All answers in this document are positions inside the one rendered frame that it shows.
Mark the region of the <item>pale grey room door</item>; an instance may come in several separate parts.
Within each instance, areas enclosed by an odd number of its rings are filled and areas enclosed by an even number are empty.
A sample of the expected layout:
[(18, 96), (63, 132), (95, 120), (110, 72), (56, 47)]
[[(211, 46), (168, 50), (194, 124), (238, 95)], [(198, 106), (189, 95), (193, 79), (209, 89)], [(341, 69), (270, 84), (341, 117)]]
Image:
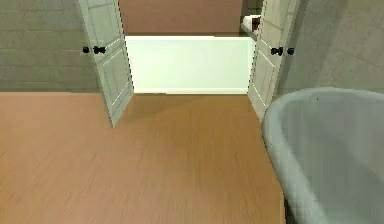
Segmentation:
[(115, 127), (134, 95), (129, 57), (118, 0), (78, 0), (87, 34), (87, 47), (105, 47), (105, 54), (90, 52), (96, 68), (109, 123)]
[[(260, 122), (272, 103), (301, 0), (264, 0), (248, 96)], [(283, 47), (282, 56), (272, 48)]]

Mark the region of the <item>pale grey bathtub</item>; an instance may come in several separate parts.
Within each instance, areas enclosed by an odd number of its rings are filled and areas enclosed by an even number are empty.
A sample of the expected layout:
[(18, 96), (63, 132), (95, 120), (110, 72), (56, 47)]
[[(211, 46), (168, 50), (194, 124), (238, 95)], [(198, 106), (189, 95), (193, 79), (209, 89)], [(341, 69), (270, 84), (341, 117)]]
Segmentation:
[(295, 91), (269, 106), (262, 132), (289, 224), (384, 224), (384, 94)]

